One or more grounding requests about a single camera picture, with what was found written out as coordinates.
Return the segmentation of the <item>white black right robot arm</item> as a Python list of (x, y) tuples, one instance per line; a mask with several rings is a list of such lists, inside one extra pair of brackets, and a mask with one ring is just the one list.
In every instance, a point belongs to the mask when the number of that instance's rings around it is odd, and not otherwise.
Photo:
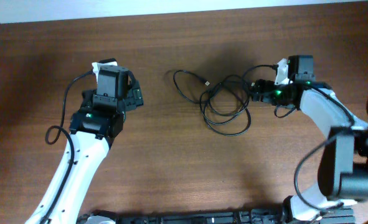
[[(252, 83), (251, 99), (302, 112), (325, 140), (296, 166), (295, 195), (287, 197), (279, 209), (251, 210), (250, 222), (355, 223), (353, 206), (368, 200), (368, 123), (351, 113), (328, 84), (316, 81), (313, 56), (292, 55), (272, 69), (275, 80)], [(301, 191), (300, 169), (320, 149), (318, 179)]]

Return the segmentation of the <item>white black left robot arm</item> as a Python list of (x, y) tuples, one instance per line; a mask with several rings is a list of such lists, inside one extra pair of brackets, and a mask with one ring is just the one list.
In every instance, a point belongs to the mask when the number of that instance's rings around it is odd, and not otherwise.
[(128, 111), (143, 105), (139, 81), (116, 62), (94, 62), (97, 88), (83, 102), (68, 129), (56, 126), (67, 144), (60, 164), (28, 223), (75, 223), (90, 183), (121, 133)]

